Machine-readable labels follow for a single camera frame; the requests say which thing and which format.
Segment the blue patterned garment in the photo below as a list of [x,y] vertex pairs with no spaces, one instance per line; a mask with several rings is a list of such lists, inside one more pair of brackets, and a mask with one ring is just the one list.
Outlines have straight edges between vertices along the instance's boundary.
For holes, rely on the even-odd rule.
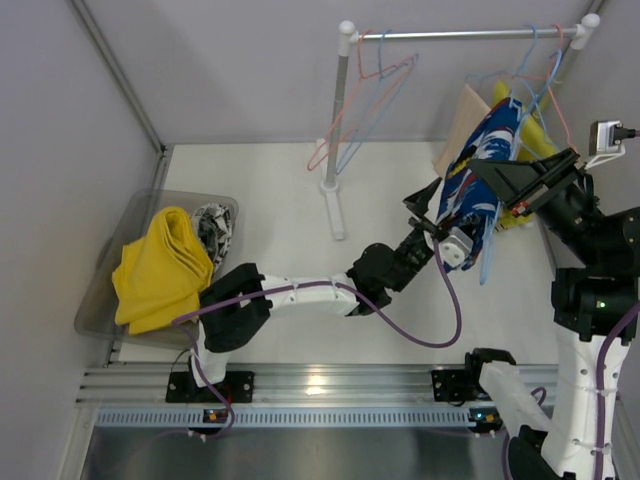
[[486,182],[471,170],[469,162],[512,160],[515,134],[522,116],[521,101],[513,97],[502,99],[475,127],[446,170],[437,225],[447,233],[462,232],[471,240],[471,250],[459,262],[443,259],[445,272],[471,269],[483,247],[493,240],[501,202]]

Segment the newspaper print trousers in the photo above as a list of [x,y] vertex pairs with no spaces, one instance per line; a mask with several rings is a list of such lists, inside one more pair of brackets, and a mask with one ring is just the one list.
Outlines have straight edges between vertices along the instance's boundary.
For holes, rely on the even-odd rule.
[[209,203],[198,207],[189,218],[214,270],[218,270],[228,254],[233,236],[231,209],[219,203]]

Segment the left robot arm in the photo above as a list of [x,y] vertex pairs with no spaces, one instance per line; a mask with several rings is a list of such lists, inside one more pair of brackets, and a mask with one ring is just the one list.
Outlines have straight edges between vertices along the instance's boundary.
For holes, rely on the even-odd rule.
[[441,181],[403,200],[411,212],[411,232],[396,247],[374,243],[344,273],[324,278],[287,278],[261,273],[244,263],[200,295],[198,338],[190,371],[198,389],[225,379],[230,354],[249,343],[270,319],[321,312],[366,316],[391,303],[434,256],[426,240],[434,224],[426,218]]

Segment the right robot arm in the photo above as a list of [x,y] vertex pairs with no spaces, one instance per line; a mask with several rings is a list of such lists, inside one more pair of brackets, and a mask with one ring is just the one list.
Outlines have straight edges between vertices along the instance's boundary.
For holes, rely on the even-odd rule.
[[617,385],[639,316],[639,212],[602,213],[572,149],[530,163],[474,159],[469,166],[513,214],[534,214],[580,261],[558,269],[551,287],[558,342],[551,414],[509,353],[477,349],[467,357],[508,431],[510,474],[612,479]]

